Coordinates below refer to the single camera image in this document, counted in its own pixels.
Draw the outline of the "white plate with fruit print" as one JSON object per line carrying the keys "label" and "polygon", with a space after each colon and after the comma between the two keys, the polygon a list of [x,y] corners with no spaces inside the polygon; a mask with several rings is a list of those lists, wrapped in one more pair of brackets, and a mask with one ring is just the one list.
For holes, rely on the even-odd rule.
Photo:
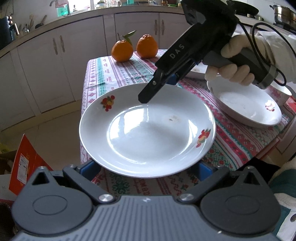
{"label": "white plate with fruit print", "polygon": [[109,171],[134,178],[169,176],[196,164],[215,140],[210,108],[173,85],[142,104],[143,88],[142,83],[119,87],[86,108],[79,125],[86,152]]}

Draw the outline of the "white ceramic bowl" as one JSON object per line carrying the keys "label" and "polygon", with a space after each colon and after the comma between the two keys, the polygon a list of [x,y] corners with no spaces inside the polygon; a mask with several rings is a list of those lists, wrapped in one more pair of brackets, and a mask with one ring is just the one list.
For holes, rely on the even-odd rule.
{"label": "white ceramic bowl", "polygon": [[285,87],[278,85],[275,81],[264,90],[277,104],[283,106],[292,96],[291,91]]}

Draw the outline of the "white kitchen base cabinets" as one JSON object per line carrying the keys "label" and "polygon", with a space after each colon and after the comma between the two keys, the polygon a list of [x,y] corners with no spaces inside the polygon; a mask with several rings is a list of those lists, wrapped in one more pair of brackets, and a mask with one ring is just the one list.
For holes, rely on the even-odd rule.
{"label": "white kitchen base cabinets", "polygon": [[119,35],[132,44],[150,34],[160,49],[189,28],[185,16],[114,8],[63,18],[18,38],[1,50],[1,129],[82,98],[86,65],[108,56]]}

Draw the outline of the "bumpy orange without leaf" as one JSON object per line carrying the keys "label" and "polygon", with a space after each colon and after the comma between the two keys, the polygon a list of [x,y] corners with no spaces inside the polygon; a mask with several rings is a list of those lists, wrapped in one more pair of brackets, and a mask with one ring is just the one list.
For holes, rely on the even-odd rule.
{"label": "bumpy orange without leaf", "polygon": [[136,50],[141,58],[153,58],[158,53],[158,44],[153,36],[145,34],[137,42]]}

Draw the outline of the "orange with green leaf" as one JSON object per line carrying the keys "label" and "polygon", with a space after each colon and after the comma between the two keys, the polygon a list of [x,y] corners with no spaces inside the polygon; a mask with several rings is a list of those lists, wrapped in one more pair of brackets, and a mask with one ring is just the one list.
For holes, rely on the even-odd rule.
{"label": "orange with green leaf", "polygon": [[136,30],[131,31],[126,35],[118,35],[119,40],[111,49],[111,56],[117,62],[126,62],[133,55],[133,46],[130,37],[135,34]]}

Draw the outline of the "red cardboard box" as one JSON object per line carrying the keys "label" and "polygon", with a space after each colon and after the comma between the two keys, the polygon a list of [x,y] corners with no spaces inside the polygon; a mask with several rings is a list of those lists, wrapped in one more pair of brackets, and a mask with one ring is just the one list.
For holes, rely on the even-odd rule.
{"label": "red cardboard box", "polygon": [[50,171],[53,171],[53,169],[36,152],[26,135],[23,134],[14,159],[9,190],[15,195],[19,195],[31,175],[40,166],[45,166]]}

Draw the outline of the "steel pot on counter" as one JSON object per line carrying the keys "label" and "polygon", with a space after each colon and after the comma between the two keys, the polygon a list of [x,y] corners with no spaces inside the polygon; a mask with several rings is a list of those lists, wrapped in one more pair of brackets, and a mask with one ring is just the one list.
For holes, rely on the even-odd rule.
{"label": "steel pot on counter", "polygon": [[285,6],[276,4],[270,5],[269,7],[274,11],[274,22],[276,24],[289,25],[295,29],[296,16],[294,11]]}

